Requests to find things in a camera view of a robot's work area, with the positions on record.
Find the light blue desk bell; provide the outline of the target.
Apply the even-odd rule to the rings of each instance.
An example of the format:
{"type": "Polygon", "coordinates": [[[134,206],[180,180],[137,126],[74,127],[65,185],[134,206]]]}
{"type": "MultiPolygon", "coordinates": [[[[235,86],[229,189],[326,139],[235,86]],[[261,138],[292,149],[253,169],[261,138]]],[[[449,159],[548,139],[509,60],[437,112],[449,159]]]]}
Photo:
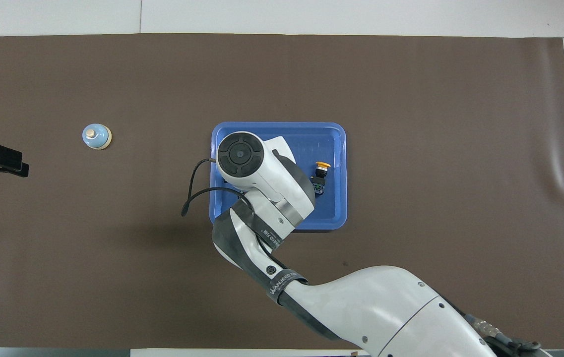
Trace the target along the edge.
{"type": "Polygon", "coordinates": [[[82,132],[84,144],[96,151],[107,149],[112,142],[112,138],[113,135],[109,127],[100,123],[89,124],[82,132]]]}

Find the yellow push button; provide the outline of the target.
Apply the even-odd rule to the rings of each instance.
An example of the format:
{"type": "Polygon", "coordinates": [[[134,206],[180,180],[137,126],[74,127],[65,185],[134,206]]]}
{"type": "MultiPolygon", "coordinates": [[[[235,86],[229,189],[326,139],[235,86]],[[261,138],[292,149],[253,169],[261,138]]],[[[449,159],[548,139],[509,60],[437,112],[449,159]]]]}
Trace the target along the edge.
{"type": "Polygon", "coordinates": [[[314,175],[311,176],[311,183],[316,196],[321,196],[325,192],[327,184],[326,178],[329,169],[331,169],[331,165],[329,163],[323,161],[315,162],[315,172],[314,175]]]}

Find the blue plastic tray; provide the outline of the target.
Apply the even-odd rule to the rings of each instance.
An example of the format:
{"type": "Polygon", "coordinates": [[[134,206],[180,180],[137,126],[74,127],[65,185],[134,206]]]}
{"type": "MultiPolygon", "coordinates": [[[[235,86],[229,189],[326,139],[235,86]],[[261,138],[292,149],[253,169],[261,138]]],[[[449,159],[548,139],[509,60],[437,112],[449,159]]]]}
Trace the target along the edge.
{"type": "Polygon", "coordinates": [[[211,157],[215,158],[221,140],[237,131],[252,132],[266,141],[283,137],[307,176],[315,174],[316,162],[330,164],[323,194],[316,197],[316,209],[300,225],[300,230],[328,231],[341,228],[348,217],[347,134],[334,122],[247,122],[217,124],[211,134],[211,157]]]}

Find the brown table mat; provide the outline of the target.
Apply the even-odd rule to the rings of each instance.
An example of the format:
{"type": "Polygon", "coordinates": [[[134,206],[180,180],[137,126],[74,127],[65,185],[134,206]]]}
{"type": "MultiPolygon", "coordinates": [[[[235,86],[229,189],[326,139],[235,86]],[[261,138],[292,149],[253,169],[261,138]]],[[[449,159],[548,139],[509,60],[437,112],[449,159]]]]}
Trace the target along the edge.
{"type": "Polygon", "coordinates": [[[225,121],[344,128],[347,221],[275,253],[310,283],[399,266],[564,348],[563,40],[246,34],[0,38],[0,347],[350,348],[180,216],[225,121]]]}

